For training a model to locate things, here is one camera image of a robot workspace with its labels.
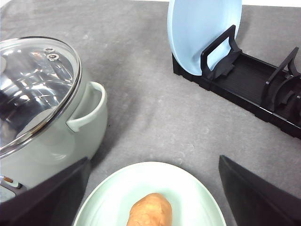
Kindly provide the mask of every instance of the potato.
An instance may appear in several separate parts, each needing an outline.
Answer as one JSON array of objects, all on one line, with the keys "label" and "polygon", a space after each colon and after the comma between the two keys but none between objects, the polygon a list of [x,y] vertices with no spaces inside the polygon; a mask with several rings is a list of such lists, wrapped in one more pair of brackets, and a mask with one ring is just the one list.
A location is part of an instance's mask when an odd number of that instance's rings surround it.
[{"label": "potato", "polygon": [[132,206],[127,226],[171,226],[171,223],[170,203],[163,195],[153,193]]}]

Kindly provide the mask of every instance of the gray countertop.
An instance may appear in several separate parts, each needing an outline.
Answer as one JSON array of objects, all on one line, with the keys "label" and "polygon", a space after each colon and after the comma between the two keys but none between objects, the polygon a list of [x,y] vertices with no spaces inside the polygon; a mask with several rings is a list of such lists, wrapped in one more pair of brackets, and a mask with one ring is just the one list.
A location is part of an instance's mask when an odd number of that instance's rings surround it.
[{"label": "gray countertop", "polygon": [[[198,178],[235,225],[218,173],[224,154],[301,198],[301,140],[173,74],[167,2],[13,0],[1,9],[1,40],[43,35],[73,46],[109,96],[109,122],[92,159],[85,198],[107,176],[163,161]],[[278,65],[301,47],[301,8],[244,6],[245,53]],[[301,70],[301,53],[296,65]]]}]

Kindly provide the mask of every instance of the glass lid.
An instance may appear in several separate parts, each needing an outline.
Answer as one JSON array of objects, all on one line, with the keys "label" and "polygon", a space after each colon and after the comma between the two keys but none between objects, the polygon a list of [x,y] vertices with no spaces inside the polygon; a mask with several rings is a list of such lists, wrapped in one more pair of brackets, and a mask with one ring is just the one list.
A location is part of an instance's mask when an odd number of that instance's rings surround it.
[{"label": "glass lid", "polygon": [[80,60],[67,44],[26,37],[0,42],[0,156],[41,129],[80,80]]}]

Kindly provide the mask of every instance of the light blue plate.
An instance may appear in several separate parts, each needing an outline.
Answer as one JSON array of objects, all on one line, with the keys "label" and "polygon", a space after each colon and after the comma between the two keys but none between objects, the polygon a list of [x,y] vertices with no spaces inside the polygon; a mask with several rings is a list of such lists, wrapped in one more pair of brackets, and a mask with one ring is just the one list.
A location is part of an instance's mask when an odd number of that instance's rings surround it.
[{"label": "light blue plate", "polygon": [[86,199],[73,226],[126,226],[131,207],[150,193],[161,193],[170,202],[172,226],[226,226],[205,186],[162,162],[137,163],[106,178]]},{"label": "light blue plate", "polygon": [[[201,52],[231,25],[236,34],[241,18],[242,0],[170,0],[167,32],[177,62],[187,72],[202,75]],[[230,51],[228,39],[208,57],[212,70]]]}]

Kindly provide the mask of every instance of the dish rack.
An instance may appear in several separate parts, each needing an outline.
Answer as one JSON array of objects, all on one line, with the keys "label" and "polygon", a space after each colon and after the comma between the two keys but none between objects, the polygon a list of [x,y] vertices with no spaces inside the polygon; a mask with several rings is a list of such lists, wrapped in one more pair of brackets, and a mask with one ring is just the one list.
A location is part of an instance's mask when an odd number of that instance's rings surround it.
[{"label": "dish rack", "polygon": [[[301,139],[301,73],[294,64],[299,48],[276,67],[244,54],[235,42],[235,29],[232,25],[201,53],[202,76],[185,71],[173,55],[174,73]],[[231,50],[211,71],[208,56],[227,38]]]}]

